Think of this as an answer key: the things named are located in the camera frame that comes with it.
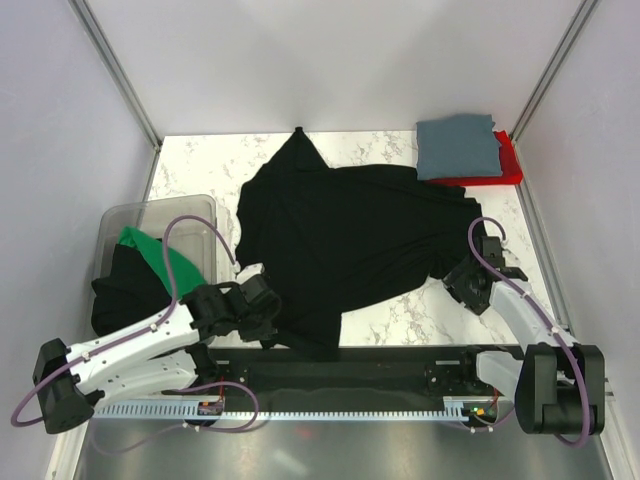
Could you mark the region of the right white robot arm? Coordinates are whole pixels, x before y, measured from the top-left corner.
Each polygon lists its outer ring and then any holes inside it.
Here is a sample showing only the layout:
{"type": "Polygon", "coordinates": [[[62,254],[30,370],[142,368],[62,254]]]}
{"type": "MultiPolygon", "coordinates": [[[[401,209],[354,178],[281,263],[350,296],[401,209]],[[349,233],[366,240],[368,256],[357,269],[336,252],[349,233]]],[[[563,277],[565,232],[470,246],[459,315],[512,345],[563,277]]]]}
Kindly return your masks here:
{"type": "Polygon", "coordinates": [[[443,280],[447,292],[475,314],[491,308],[516,337],[524,358],[482,352],[458,368],[458,381],[477,394],[490,385],[514,405],[527,434],[590,435],[605,426],[605,360],[595,345],[579,343],[548,317],[518,267],[486,269],[466,258],[443,280]]]}

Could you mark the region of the clear plastic bin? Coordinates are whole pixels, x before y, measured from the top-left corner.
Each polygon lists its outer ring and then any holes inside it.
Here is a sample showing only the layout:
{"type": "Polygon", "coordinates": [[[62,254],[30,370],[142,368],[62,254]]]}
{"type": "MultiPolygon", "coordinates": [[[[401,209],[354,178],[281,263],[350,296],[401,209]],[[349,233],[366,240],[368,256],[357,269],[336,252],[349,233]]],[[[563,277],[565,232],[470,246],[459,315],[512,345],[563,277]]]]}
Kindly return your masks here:
{"type": "Polygon", "coordinates": [[[137,228],[161,239],[198,267],[206,283],[216,280],[216,206],[207,195],[193,195],[114,207],[101,220],[93,280],[111,271],[112,256],[124,227],[137,228]],[[163,235],[172,225],[168,241],[163,235]]]}

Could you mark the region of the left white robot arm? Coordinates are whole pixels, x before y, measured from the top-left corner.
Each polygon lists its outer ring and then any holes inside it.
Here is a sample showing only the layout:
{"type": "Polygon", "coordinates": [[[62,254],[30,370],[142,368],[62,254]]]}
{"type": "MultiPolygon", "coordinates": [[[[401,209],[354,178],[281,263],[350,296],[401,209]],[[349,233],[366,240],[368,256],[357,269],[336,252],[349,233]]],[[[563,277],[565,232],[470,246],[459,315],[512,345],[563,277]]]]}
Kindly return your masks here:
{"type": "Polygon", "coordinates": [[[40,420],[49,434],[72,430],[119,401],[164,391],[208,393],[219,369],[216,337],[244,341],[275,333],[280,297],[256,275],[243,284],[201,285],[179,302],[109,335],[67,346],[44,343],[33,373],[40,420]]]}

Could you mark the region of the green t shirt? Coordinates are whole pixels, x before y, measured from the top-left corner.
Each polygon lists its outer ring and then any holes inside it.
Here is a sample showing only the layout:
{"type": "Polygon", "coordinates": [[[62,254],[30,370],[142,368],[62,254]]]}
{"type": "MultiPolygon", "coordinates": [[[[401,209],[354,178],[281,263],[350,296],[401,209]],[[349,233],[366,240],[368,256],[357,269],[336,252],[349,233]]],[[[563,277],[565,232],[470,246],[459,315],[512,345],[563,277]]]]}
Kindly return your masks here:
{"type": "MultiPolygon", "coordinates": [[[[169,295],[171,283],[163,257],[163,242],[134,227],[124,227],[119,235],[118,244],[137,251],[151,271],[159,278],[169,295]]],[[[182,298],[196,287],[204,285],[206,280],[201,271],[180,252],[169,249],[169,260],[177,288],[177,297],[182,298]]]]}

